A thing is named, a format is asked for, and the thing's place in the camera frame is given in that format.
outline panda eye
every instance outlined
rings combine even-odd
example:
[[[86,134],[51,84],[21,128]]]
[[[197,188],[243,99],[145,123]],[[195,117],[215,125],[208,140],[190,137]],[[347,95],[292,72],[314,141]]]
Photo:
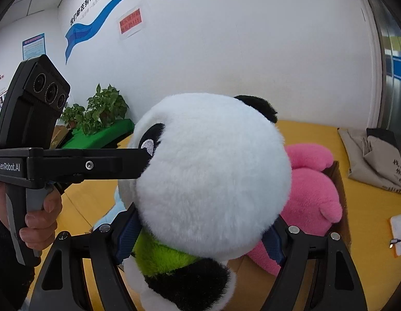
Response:
[[[144,143],[142,143],[142,148],[145,148],[148,153],[153,156],[154,152],[154,141],[152,139],[147,139]]]
[[[154,124],[143,134],[139,148],[145,148],[147,152],[153,156],[157,146],[160,144],[160,136],[164,130],[164,124]]]

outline blue poster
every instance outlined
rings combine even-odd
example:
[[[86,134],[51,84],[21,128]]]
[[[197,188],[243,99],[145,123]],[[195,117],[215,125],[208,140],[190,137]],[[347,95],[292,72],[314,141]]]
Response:
[[[24,61],[31,57],[45,54],[45,34],[29,38],[22,42]]]

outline green tablecloth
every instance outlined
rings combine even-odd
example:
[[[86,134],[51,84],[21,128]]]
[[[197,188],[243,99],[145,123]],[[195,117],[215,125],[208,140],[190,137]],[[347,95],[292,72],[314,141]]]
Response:
[[[82,130],[74,129],[74,136],[61,148],[103,148],[119,137],[133,133],[133,130],[134,123],[130,119],[117,120],[112,126],[91,136],[86,136]]]

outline green fur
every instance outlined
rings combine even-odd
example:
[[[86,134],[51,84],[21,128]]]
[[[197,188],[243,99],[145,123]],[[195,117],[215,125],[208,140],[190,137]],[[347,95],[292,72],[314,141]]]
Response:
[[[148,277],[172,272],[199,260],[198,257],[161,244],[144,229],[137,239],[133,253],[140,271]]]

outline human hand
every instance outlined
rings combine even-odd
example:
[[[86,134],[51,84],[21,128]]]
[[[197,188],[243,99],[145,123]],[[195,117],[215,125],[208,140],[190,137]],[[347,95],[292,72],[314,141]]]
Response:
[[[60,193],[54,190],[44,200],[44,210],[30,211],[25,216],[26,228],[19,232],[28,248],[34,250],[46,249],[55,240],[57,229],[57,217],[62,211],[62,199]],[[9,229],[6,211],[5,184],[0,182],[0,221]]]

